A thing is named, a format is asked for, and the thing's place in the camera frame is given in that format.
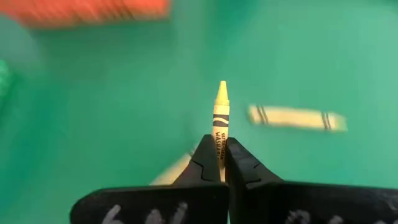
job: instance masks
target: black stripe on crayon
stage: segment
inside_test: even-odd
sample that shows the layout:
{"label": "black stripe on crayon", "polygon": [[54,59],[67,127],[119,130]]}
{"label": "black stripe on crayon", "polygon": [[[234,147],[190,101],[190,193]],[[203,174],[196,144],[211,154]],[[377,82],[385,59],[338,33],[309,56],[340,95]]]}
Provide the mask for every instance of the black stripe on crayon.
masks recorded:
{"label": "black stripe on crayon", "polygon": [[228,124],[226,124],[222,121],[213,121],[213,126],[214,127],[228,127]]}
{"label": "black stripe on crayon", "polygon": [[267,117],[266,113],[263,111],[264,110],[262,109],[261,106],[257,106],[257,112],[260,114],[262,122],[264,122],[264,124],[268,124],[268,117]]}
{"label": "black stripe on crayon", "polygon": [[229,115],[213,114],[213,118],[223,118],[223,119],[229,121]]}
{"label": "black stripe on crayon", "polygon": [[326,113],[321,113],[322,115],[322,122],[323,122],[323,126],[325,127],[325,130],[329,130],[330,129],[330,124],[328,121],[328,117]]}

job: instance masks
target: crayon tip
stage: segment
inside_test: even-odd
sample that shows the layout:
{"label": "crayon tip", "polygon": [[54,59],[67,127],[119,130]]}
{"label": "crayon tip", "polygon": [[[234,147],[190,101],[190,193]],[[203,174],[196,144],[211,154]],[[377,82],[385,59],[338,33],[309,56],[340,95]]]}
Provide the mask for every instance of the crayon tip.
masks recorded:
{"label": "crayon tip", "polygon": [[216,105],[229,106],[228,92],[226,89],[226,81],[224,81],[224,80],[220,82],[220,87],[218,87]]}

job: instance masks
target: green surface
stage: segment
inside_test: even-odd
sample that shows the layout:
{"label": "green surface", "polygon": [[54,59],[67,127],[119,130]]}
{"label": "green surface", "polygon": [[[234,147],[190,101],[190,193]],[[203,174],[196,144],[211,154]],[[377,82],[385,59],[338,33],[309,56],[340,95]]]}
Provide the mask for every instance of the green surface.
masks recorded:
{"label": "green surface", "polygon": [[[0,223],[68,223],[102,187],[146,185],[211,131],[289,180],[398,188],[395,1],[175,0],[172,18],[31,32],[0,19],[18,75],[0,116]],[[247,105],[335,111],[347,133],[252,126]]]}

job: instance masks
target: orange object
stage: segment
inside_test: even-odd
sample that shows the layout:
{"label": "orange object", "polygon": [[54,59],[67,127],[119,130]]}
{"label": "orange object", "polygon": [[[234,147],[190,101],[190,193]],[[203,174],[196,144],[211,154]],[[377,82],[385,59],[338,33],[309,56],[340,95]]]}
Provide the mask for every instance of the orange object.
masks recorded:
{"label": "orange object", "polygon": [[28,27],[58,28],[167,17],[169,0],[13,0],[0,12]]}

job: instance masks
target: teal background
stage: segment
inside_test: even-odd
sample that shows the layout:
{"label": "teal background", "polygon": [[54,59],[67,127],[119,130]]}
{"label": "teal background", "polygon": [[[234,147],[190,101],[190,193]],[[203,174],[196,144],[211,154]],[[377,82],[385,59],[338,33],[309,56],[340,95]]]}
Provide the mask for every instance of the teal background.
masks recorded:
{"label": "teal background", "polygon": [[[398,188],[395,1],[183,1],[169,20],[34,31],[0,19],[17,75],[0,116],[0,223],[68,223],[103,187],[147,185],[211,131],[288,180]],[[248,104],[334,111],[347,133],[253,126]]]}

